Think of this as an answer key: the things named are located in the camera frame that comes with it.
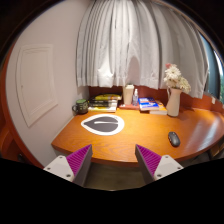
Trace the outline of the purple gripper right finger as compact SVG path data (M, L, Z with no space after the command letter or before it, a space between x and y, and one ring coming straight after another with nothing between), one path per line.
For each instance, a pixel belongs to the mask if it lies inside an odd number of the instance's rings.
M160 156L140 145L135 146L135 155L146 184L182 169L182 166L169 155Z

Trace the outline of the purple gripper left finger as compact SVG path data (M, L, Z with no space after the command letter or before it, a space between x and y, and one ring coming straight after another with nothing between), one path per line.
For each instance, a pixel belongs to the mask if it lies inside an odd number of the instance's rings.
M59 155L44 170L76 185L84 186L92 154L92 145L87 145L68 156Z

